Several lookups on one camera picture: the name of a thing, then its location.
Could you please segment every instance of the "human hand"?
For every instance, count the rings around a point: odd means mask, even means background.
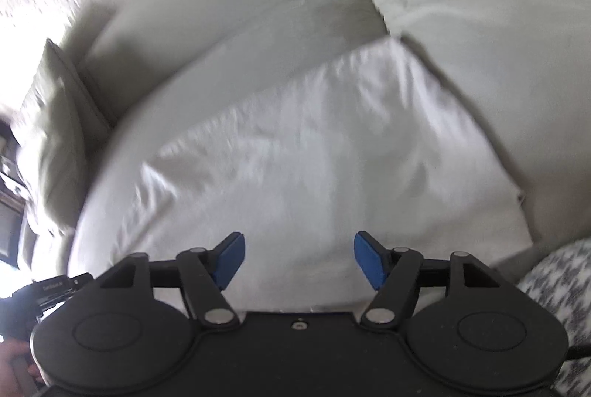
[[[14,338],[0,343],[0,397],[23,397],[17,378],[14,375],[12,360],[18,356],[25,356],[30,352],[28,342],[19,342]],[[36,365],[28,368],[29,375],[37,381],[41,380],[41,373]]]

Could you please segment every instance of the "person's finger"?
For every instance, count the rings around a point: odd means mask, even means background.
[[[39,367],[37,367],[35,364],[29,365],[27,371],[31,377],[41,377],[41,372],[39,371]]]
[[[9,338],[0,344],[0,362],[10,362],[14,357],[28,354],[30,352],[28,342],[20,342]]]

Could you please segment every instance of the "black and white patterned fabric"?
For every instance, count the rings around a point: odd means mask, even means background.
[[[563,323],[571,345],[591,342],[591,238],[545,258],[518,287]],[[566,362],[556,390],[565,397],[591,396],[591,359]]]

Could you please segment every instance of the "silver bolt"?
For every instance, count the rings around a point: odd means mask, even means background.
[[[308,324],[300,320],[298,322],[292,323],[291,328],[294,330],[306,330],[308,328]]]
[[[373,308],[365,314],[365,318],[373,323],[390,323],[395,317],[392,310],[383,307]]]
[[[234,319],[234,312],[228,309],[212,309],[205,314],[205,320],[215,325],[224,325]]]

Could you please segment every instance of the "white cloth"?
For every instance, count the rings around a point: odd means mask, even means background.
[[[357,231],[491,263],[530,245],[518,195],[471,116],[388,38],[161,149],[143,165],[111,261],[174,258],[238,230],[246,260],[226,291],[234,308],[346,308],[373,294],[353,257]]]

